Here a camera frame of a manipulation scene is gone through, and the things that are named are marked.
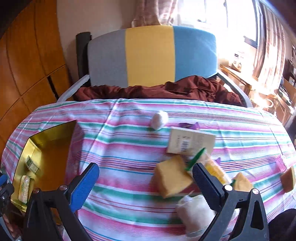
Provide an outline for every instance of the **blue gripper pad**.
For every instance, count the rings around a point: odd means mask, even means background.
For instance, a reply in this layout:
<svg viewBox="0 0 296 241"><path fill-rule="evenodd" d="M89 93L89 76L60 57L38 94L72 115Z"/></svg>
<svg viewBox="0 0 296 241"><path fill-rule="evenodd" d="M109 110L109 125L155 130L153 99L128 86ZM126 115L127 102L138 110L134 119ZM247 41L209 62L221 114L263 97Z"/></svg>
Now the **blue gripper pad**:
<svg viewBox="0 0 296 241"><path fill-rule="evenodd" d="M69 205L73 213L82 208L91 189L99 178L99 174L99 166L95 163L90 163L81 175L71 181L66 196L68 197Z"/></svg>
<svg viewBox="0 0 296 241"><path fill-rule="evenodd" d="M210 209L219 212L224 199L223 185L216 177L210 175L201 163L193 166L192 175Z"/></svg>
<svg viewBox="0 0 296 241"><path fill-rule="evenodd" d="M7 176L5 174L1 174L0 176L0 186L7 183Z"/></svg>

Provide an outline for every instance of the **white ball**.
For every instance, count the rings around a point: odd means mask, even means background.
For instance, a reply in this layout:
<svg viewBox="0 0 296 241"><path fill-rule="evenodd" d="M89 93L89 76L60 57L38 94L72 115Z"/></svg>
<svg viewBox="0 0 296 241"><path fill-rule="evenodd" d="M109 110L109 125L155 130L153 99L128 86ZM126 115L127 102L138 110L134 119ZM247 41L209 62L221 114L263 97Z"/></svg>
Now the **white ball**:
<svg viewBox="0 0 296 241"><path fill-rule="evenodd" d="M167 122L168 122L167 112L160 110L153 115L152 120L150 122L150 126L155 130L159 130L162 127L164 127Z"/></svg>

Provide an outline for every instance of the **chair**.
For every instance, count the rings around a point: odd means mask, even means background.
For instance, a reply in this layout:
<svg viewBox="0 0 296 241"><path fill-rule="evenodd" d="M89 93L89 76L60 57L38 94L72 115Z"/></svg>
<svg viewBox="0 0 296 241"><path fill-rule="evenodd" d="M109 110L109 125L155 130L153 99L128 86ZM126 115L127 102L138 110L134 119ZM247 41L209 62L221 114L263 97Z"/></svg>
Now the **chair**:
<svg viewBox="0 0 296 241"><path fill-rule="evenodd" d="M203 30L182 26L117 30L90 40L87 59L89 74L71 86L57 102L66 101L88 80L92 86L125 88L160 85L199 75L204 78L218 76L239 95L245 107L252 107L248 96L218 70L216 38Z"/></svg>

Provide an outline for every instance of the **maroon blanket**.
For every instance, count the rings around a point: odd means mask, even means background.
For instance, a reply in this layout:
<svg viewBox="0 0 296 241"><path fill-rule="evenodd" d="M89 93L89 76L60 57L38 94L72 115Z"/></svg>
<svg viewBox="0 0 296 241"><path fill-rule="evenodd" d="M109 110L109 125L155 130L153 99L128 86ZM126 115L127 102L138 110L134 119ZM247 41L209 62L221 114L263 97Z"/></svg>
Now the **maroon blanket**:
<svg viewBox="0 0 296 241"><path fill-rule="evenodd" d="M92 99L190 99L242 106L239 96L228 92L215 79L189 76L177 82L166 82L152 87L92 86L81 87L75 93L78 101Z"/></svg>

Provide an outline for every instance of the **wooden wardrobe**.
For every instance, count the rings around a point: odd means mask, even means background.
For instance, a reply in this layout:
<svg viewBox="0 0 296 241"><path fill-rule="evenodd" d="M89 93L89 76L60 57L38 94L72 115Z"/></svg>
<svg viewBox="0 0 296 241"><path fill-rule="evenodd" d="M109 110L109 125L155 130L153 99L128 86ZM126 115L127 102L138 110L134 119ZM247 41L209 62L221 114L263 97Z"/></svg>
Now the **wooden wardrobe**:
<svg viewBox="0 0 296 241"><path fill-rule="evenodd" d="M33 0L0 39L0 156L15 128L69 87L57 0Z"/></svg>

